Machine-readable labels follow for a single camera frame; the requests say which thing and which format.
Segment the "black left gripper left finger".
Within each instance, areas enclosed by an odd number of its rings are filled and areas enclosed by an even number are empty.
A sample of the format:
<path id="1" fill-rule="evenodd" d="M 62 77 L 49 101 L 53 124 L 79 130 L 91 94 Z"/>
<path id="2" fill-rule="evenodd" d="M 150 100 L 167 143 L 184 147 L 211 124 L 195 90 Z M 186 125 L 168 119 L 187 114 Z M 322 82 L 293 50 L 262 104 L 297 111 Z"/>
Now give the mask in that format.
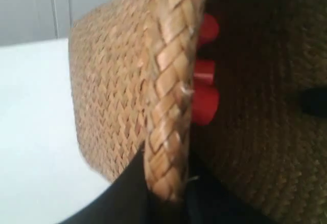
<path id="1" fill-rule="evenodd" d="M 107 190 L 62 223 L 150 223 L 151 215 L 148 207 L 143 152 L 139 150 Z"/>

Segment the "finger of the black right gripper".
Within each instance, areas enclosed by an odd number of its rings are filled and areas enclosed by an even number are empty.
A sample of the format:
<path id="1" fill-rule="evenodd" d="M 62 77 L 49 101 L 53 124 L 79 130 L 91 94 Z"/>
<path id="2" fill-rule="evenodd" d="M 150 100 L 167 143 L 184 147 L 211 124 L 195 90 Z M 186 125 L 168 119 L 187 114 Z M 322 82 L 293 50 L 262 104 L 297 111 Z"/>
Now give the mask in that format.
<path id="1" fill-rule="evenodd" d="M 327 117 L 327 89 L 326 87 L 312 87 L 300 93 L 299 96 L 301 110 L 319 118 Z"/>

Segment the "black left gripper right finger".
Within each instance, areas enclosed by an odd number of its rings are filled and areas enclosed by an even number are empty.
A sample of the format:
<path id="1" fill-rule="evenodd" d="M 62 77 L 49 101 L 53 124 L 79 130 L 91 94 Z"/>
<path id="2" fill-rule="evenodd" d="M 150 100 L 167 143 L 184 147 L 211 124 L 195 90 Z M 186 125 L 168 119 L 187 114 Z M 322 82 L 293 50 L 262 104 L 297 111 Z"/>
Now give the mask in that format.
<path id="1" fill-rule="evenodd" d="M 183 223 L 275 223 L 229 191 L 191 152 L 191 180 L 187 183 L 183 206 Z"/>

